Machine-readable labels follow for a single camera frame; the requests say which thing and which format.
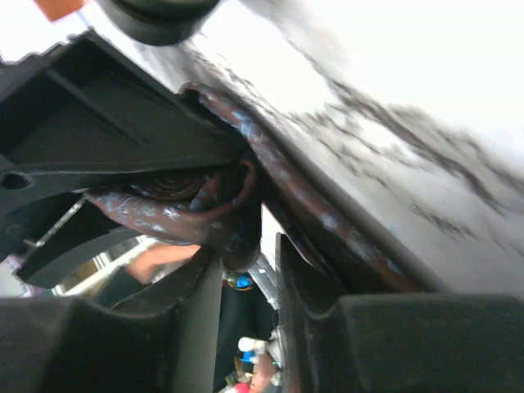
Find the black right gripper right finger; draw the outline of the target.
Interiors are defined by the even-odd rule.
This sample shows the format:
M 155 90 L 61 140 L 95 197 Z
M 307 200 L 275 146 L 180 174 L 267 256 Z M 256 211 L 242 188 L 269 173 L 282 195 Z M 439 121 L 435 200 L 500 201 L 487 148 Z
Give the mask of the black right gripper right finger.
M 520 392 L 523 304 L 351 295 L 277 239 L 287 392 Z

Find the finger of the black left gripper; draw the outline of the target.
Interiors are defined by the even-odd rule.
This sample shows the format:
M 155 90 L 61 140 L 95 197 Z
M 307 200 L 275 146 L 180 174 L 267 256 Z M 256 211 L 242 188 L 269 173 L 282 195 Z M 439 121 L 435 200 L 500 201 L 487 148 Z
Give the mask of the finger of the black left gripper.
M 21 258 L 15 275 L 34 287 L 51 289 L 84 262 L 137 236 L 77 194 L 47 197 L 12 211 L 1 199 L 1 257 Z
M 245 142 L 88 30 L 1 70 L 1 202 L 233 162 Z

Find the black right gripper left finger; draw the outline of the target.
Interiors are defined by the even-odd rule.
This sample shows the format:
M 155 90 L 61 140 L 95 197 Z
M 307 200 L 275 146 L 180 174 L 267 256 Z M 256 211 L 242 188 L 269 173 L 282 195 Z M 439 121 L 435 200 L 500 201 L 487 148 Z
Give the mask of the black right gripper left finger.
M 210 392 L 222 266 L 203 248 L 106 309 L 81 297 L 1 302 L 4 392 Z

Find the dark brown blue floral tie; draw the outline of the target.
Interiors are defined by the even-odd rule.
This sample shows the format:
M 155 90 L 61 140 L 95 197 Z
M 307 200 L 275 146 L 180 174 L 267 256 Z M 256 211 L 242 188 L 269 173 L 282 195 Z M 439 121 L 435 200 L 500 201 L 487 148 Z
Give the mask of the dark brown blue floral tie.
M 253 265 L 261 239 L 261 208 L 274 214 L 315 269 L 361 292 L 434 292 L 436 285 L 407 269 L 359 225 L 344 217 L 288 159 L 270 134 L 236 102 L 204 84 L 184 84 L 212 120 L 247 149 L 231 165 L 172 183 L 149 180 L 87 199 L 127 228 L 175 244 L 211 246 L 225 265 Z

